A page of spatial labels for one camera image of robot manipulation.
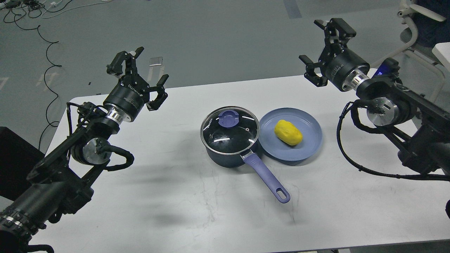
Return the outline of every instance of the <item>white chair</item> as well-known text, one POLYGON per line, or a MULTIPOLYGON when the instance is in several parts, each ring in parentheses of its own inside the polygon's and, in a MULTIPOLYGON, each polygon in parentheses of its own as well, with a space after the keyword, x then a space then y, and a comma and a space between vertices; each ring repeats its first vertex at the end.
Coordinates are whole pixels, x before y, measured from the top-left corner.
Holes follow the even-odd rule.
POLYGON ((428 99, 431 102, 435 102, 437 96, 439 95, 439 92, 441 91, 442 87, 445 83, 445 76, 442 73, 442 71, 438 68, 436 68, 436 65, 440 64, 439 59, 432 53, 432 48, 422 46, 418 43, 416 43, 419 32, 417 30, 417 26, 415 25, 412 16, 415 13, 420 13, 428 18, 434 19, 438 22, 443 22, 446 20, 445 17, 430 11, 429 9, 422 7, 420 5, 415 4, 415 1, 407 1, 407 0, 401 0, 400 1, 400 7, 399 11, 397 12, 397 16, 403 19, 402 24, 406 24, 408 26, 407 29, 405 29, 401 35, 400 38, 403 42, 405 42, 404 45, 402 45, 400 48, 394 50, 393 52, 390 52, 389 54, 383 56, 378 61, 372 63, 370 66, 373 68, 378 67, 386 58, 393 57, 395 55, 398 55, 400 53, 404 53, 410 58, 416 60, 418 63, 432 71, 437 75, 439 78, 439 82, 436 84, 436 87, 428 99))

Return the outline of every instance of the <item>glass lid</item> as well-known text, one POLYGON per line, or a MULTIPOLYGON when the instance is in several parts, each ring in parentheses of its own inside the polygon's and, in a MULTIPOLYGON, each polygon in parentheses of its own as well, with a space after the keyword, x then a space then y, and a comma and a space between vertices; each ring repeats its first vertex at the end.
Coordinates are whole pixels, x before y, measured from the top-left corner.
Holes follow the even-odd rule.
POLYGON ((256 116, 241 107, 227 106, 210 113, 202 123, 203 144, 218 154, 233 155, 249 149, 258 139, 256 116))

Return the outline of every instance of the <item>pot handle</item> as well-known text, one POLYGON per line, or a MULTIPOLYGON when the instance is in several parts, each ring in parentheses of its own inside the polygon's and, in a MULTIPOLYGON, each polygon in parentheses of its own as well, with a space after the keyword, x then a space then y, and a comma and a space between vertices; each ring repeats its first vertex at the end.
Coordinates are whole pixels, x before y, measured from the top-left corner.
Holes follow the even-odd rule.
POLYGON ((272 191, 275 197, 281 203, 287 203, 291 199, 291 195, 288 191, 281 185, 278 179, 272 174, 269 168, 261 161, 261 159, 253 152, 249 155, 242 156, 244 162, 250 165, 259 175, 259 177, 264 181, 267 187, 272 191))

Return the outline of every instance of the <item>yellow toy potato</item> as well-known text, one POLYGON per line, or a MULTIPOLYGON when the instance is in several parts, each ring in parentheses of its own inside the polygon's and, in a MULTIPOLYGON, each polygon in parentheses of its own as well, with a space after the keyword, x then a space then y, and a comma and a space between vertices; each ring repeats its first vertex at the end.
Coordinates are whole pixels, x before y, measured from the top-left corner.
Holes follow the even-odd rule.
POLYGON ((274 128, 275 135, 285 143, 295 146, 302 142, 303 135, 294 124, 289 121, 279 120, 274 128))

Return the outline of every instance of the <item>handle hole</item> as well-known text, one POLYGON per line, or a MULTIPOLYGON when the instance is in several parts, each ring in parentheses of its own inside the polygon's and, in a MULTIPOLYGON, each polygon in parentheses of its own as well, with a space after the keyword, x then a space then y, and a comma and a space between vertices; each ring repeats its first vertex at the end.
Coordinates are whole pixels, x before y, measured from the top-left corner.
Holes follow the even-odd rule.
POLYGON ((286 199, 286 194, 284 194, 283 190, 281 190, 281 188, 277 189, 277 193, 280 196, 281 199, 286 199))

